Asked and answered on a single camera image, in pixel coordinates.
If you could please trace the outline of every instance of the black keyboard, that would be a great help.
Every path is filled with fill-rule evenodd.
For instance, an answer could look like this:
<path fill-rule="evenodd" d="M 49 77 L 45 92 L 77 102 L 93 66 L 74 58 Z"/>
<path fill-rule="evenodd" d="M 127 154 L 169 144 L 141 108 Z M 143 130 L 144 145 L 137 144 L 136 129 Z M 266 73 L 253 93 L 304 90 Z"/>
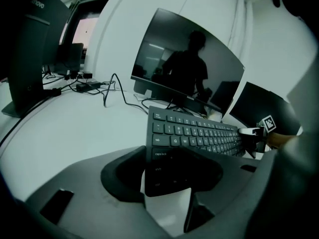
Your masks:
<path fill-rule="evenodd" d="M 178 172 L 174 173 L 176 169 L 169 164 L 172 159 L 170 150 L 174 147 L 190 146 L 212 154 L 243 156 L 245 150 L 237 129 L 232 125 L 150 107 L 146 142 L 146 195 L 158 196 L 187 188 L 184 178 L 179 178 Z"/>

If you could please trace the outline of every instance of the black cable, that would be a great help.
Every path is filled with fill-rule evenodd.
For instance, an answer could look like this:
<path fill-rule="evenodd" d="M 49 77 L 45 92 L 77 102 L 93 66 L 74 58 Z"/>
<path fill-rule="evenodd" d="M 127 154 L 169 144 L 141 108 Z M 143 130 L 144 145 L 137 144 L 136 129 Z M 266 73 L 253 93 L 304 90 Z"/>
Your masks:
<path fill-rule="evenodd" d="M 68 85 L 65 85 L 64 87 L 60 88 L 60 90 L 63 90 L 63 89 L 65 89 L 65 88 L 71 86 L 72 84 L 76 83 L 76 81 L 77 81 L 77 80 L 75 80 L 74 82 L 72 82 L 72 83 L 70 83 L 70 84 L 68 84 Z"/>
<path fill-rule="evenodd" d="M 173 102 L 173 98 L 171 99 L 170 103 L 168 104 L 168 106 L 165 109 L 168 109 L 170 107 L 171 102 Z"/>
<path fill-rule="evenodd" d="M 4 143 L 4 141 L 8 138 L 8 136 L 13 132 L 13 130 L 20 124 L 20 122 L 28 115 L 30 114 L 33 110 L 35 110 L 36 108 L 38 108 L 41 104 L 43 104 L 44 102 L 48 101 L 51 97 L 47 97 L 45 99 L 43 99 L 40 103 L 38 103 L 36 106 L 32 107 L 30 110 L 28 110 L 19 120 L 18 122 L 10 129 L 10 131 L 4 136 L 4 138 L 1 140 L 0 142 L 0 147 L 2 146 L 2 144 Z"/>
<path fill-rule="evenodd" d="M 47 82 L 47 83 L 43 83 L 43 85 L 50 84 L 50 83 L 53 83 L 53 82 L 57 82 L 57 81 L 59 81 L 59 80 L 61 80 L 61 79 L 63 79 L 63 78 L 64 78 L 64 76 L 62 76 L 62 77 L 60 77 L 60 78 L 57 78 L 57 79 L 54 80 L 54 81 L 50 81 L 50 82 Z"/>
<path fill-rule="evenodd" d="M 129 106 L 138 107 L 138 108 L 142 109 L 143 112 L 145 112 L 146 114 L 149 114 L 143 107 L 141 107 L 141 106 L 139 106 L 139 105 L 130 104 L 130 103 L 127 103 L 127 102 L 126 102 L 126 99 L 125 99 L 125 96 L 124 96 L 124 92 L 123 92 L 122 85 L 121 85 L 121 82 L 120 82 L 119 77 L 118 77 L 116 74 L 113 74 L 113 75 L 111 76 L 111 79 L 110 79 L 109 82 L 110 82 L 110 83 L 112 82 L 112 79 L 113 79 L 114 76 L 118 79 L 118 82 L 119 82 L 119 84 L 120 84 L 120 88 L 121 88 L 122 96 L 123 96 L 123 99 L 124 99 L 124 103 L 127 104 L 127 105 L 129 105 Z M 109 90 L 110 90 L 110 86 L 111 86 L 111 84 L 109 84 L 109 87 L 108 87 L 108 89 L 107 89 L 106 95 L 105 95 L 104 98 L 103 98 L 103 105 L 104 105 L 104 107 L 106 107 L 106 98 L 108 97 Z"/>
<path fill-rule="evenodd" d="M 92 90 L 97 90 L 97 91 L 98 91 L 97 94 L 99 94 L 99 93 L 102 94 L 102 95 L 103 95 L 103 99 L 104 99 L 104 93 L 102 93 L 99 89 L 94 89 L 90 84 L 88 84 L 88 83 L 86 83 L 86 82 L 80 82 L 79 80 L 76 80 L 76 81 L 79 82 L 79 83 L 83 83 L 83 84 L 89 86 Z"/>

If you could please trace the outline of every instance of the black monitor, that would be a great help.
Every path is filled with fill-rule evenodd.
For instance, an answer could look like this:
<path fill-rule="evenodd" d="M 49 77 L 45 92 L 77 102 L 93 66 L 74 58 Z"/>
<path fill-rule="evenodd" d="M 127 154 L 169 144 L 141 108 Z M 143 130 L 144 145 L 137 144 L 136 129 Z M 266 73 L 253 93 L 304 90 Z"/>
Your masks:
<path fill-rule="evenodd" d="M 255 127 L 256 123 L 271 115 L 277 127 L 273 132 L 285 135 L 296 135 L 300 128 L 289 103 L 250 82 L 246 83 L 230 115 L 247 127 Z"/>
<path fill-rule="evenodd" d="M 55 64 L 63 28 L 71 14 L 61 0 L 31 0 L 27 13 L 50 23 L 43 48 L 42 64 Z"/>
<path fill-rule="evenodd" d="M 12 102 L 2 113 L 20 118 L 43 98 L 41 77 L 43 47 L 50 26 L 40 18 L 25 15 L 8 58 L 8 82 Z"/>
<path fill-rule="evenodd" d="M 214 35 L 178 14 L 158 9 L 137 54 L 135 92 L 205 114 L 225 113 L 244 73 L 239 59 Z M 225 95 L 221 90 L 226 87 Z"/>

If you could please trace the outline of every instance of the white desk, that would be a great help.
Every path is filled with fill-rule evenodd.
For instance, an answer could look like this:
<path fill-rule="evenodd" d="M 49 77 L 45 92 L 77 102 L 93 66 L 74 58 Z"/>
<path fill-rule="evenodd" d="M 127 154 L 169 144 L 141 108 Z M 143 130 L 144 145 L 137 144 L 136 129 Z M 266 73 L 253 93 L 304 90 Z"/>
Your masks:
<path fill-rule="evenodd" d="M 61 80 L 47 88 L 66 85 Z M 131 93 L 127 102 L 139 104 Z M 0 108 L 11 101 L 8 84 L 0 85 Z M 149 101 L 147 105 L 165 108 Z M 13 195 L 26 200 L 33 191 L 74 162 L 145 145 L 147 115 L 124 103 L 120 91 L 102 95 L 63 92 L 30 114 L 0 149 L 0 169 Z M 18 121 L 0 114 L 0 138 Z"/>

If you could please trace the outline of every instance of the white wall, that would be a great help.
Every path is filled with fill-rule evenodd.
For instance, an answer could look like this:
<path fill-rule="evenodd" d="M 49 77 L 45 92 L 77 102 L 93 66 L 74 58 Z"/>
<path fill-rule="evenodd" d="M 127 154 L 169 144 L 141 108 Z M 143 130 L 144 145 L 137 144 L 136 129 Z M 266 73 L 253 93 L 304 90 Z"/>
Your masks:
<path fill-rule="evenodd" d="M 246 81 L 288 101 L 287 94 L 314 60 L 318 42 L 308 27 L 291 15 L 283 4 L 276 8 L 271 0 L 259 0 L 253 4 L 253 12 L 249 62 L 234 101 L 238 99 Z M 223 121 L 235 123 L 229 115 Z"/>
<path fill-rule="evenodd" d="M 179 13 L 201 25 L 227 45 L 236 2 L 237 0 L 109 0 L 99 18 L 107 27 L 104 25 L 102 32 L 92 35 L 91 39 L 98 42 L 92 41 L 89 44 L 89 59 L 85 63 L 85 70 L 93 71 L 97 80 L 101 81 L 108 81 L 115 72 L 122 86 L 133 91 L 134 81 L 130 77 L 134 61 L 157 8 Z"/>

